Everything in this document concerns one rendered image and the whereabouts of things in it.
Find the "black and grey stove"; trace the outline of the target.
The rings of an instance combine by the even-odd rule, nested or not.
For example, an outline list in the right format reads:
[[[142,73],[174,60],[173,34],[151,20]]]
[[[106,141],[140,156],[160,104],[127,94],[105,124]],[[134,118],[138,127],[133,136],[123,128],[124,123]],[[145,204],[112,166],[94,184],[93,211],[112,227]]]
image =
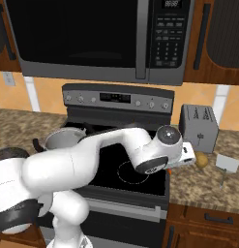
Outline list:
[[[147,87],[70,84],[62,86],[67,107],[66,127],[81,129],[85,124],[94,133],[128,125],[142,127],[154,136],[159,127],[170,123],[174,93]],[[168,103],[168,109],[162,104]],[[120,144],[100,150],[99,170],[94,180],[76,190],[85,199],[119,202],[135,206],[168,209],[169,175],[160,170],[151,175],[137,173]],[[159,223],[92,211],[81,225],[94,248],[162,248],[165,220]]]

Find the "black and grey microwave oven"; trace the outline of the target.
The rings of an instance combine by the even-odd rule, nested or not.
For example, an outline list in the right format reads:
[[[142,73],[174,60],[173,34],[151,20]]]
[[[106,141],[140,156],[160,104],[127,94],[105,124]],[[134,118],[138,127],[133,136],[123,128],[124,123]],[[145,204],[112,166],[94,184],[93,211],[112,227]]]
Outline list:
[[[4,0],[27,77],[180,85],[194,0],[149,0],[145,79],[137,79],[137,0]]]

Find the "grey toaster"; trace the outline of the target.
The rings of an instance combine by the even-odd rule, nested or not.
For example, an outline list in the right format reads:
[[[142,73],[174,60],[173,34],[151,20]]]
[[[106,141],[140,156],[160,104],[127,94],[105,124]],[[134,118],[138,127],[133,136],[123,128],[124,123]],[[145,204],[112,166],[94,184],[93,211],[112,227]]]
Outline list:
[[[219,126],[210,106],[181,107],[179,131],[183,140],[192,144],[194,151],[212,153],[219,134]]]

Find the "wooden wall cupboard door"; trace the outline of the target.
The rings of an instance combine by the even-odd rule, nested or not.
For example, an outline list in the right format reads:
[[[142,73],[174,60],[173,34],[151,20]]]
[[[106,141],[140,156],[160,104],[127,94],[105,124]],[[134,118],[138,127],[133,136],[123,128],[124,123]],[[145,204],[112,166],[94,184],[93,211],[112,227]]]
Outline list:
[[[15,42],[12,34],[12,30],[9,23],[9,18],[6,12],[6,7],[4,5],[4,1],[0,0],[0,4],[3,6],[4,12],[2,13],[2,17],[4,20],[4,24],[6,27],[7,35],[9,38],[9,42],[12,48],[13,53],[16,55],[16,60],[10,60],[9,55],[2,37],[2,32],[0,29],[0,71],[9,71],[9,72],[20,72],[20,65],[18,62],[18,57],[16,54]]]
[[[210,15],[198,70],[194,59],[204,4]],[[194,0],[184,81],[239,86],[239,0]]]

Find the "brown potato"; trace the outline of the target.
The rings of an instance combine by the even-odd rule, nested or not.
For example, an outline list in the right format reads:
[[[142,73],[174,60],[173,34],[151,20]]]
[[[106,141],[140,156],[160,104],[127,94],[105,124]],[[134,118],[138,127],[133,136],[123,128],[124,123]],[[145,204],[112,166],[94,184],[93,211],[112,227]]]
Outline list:
[[[200,168],[203,169],[208,165],[208,158],[203,152],[197,151],[195,153],[196,162],[195,164]]]

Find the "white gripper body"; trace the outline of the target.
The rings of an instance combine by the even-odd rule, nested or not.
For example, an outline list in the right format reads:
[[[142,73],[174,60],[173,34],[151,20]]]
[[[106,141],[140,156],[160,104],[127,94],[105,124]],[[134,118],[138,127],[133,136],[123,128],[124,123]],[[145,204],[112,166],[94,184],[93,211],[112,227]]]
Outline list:
[[[181,166],[186,166],[186,165],[192,165],[194,164],[196,161],[196,158],[188,158],[188,159],[184,159],[184,160],[180,160],[176,163],[173,163],[173,164],[167,164],[166,166],[166,170],[171,170],[173,168],[179,168]]]

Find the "white wall outlet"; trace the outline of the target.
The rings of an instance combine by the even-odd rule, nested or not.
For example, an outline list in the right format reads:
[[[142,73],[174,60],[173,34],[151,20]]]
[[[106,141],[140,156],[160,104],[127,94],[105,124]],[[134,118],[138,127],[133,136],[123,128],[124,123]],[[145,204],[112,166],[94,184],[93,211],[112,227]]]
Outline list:
[[[8,86],[15,86],[15,80],[11,72],[3,72],[5,84]]]

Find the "wooden drawer front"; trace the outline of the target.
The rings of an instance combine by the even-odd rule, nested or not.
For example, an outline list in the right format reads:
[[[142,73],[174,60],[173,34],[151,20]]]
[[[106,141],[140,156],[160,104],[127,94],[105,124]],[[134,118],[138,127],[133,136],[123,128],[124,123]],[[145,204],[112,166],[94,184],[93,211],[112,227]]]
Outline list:
[[[222,219],[232,217],[233,225],[206,221],[204,219],[205,212],[209,213],[212,217]],[[213,228],[221,227],[223,229],[232,229],[239,231],[239,214],[231,212],[223,212],[218,210],[171,203],[168,207],[167,219],[171,221],[184,222],[186,224],[194,224]]]

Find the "wooden base cupboard door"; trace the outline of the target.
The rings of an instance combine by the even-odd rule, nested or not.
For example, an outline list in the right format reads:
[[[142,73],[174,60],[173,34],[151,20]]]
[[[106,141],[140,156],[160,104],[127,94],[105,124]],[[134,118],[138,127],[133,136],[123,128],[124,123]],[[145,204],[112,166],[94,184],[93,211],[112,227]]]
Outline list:
[[[46,248],[40,228],[32,225],[24,232],[3,234],[0,232],[0,248]]]
[[[170,226],[175,228],[171,248],[239,248],[239,232],[173,221],[166,222],[162,248],[167,245]]]

